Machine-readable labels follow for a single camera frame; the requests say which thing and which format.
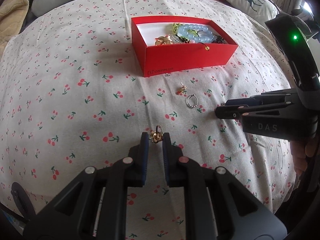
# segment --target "gold earring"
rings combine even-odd
[[[153,143],[158,143],[161,142],[163,140],[163,133],[162,133],[162,129],[160,127],[160,125],[156,126],[156,130],[150,131],[150,140],[152,140]]]
[[[180,82],[180,84],[181,84],[183,87],[180,88],[179,91],[177,91],[177,94],[178,94],[178,95],[181,95],[181,94],[187,89],[187,87],[186,87],[184,84],[182,84],[181,82]]]

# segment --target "blue beaded bracelet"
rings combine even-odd
[[[189,43],[212,43],[217,39],[207,26],[201,24],[181,24],[176,35],[187,39]]]

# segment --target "earring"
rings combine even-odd
[[[163,140],[163,133],[160,125],[156,126],[156,131],[153,131],[153,130],[150,131],[149,139],[152,140],[153,143],[158,143]]]
[[[187,87],[186,87],[184,84],[182,84],[181,82],[180,82],[180,84],[181,84],[183,87],[180,88],[179,91],[177,91],[177,94],[178,94],[178,95],[181,95],[181,94],[187,89]]]
[[[196,102],[195,105],[191,105],[191,104],[189,103],[189,99],[192,98],[192,97],[195,97],[195,98],[197,99],[197,102]],[[198,105],[198,98],[196,97],[196,95],[191,95],[191,96],[189,96],[189,97],[187,98],[187,106],[188,106],[188,107],[190,107],[190,108],[195,108],[197,105]]]

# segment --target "bed sheet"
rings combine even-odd
[[[143,78],[130,18],[145,15],[212,19],[239,48],[225,66]],[[214,0],[76,0],[13,37],[0,69],[0,201],[17,213],[13,182],[39,212],[86,166],[111,166],[156,125],[203,167],[225,166],[272,212],[290,196],[288,142],[245,134],[213,113],[228,99],[293,84],[270,33],[236,9]],[[176,95],[180,82],[197,108]],[[129,188],[127,204],[129,239],[184,239],[183,190],[166,186],[160,144],[150,145],[146,186]]]

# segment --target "silver ring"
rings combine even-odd
[[[190,99],[191,97],[195,97],[195,98],[197,99],[197,102],[196,102],[195,105],[189,104],[189,99]],[[188,107],[190,107],[190,108],[195,108],[197,105],[198,105],[198,98],[196,97],[196,95],[191,95],[191,96],[189,96],[189,97],[187,98],[187,106],[188,106]]]

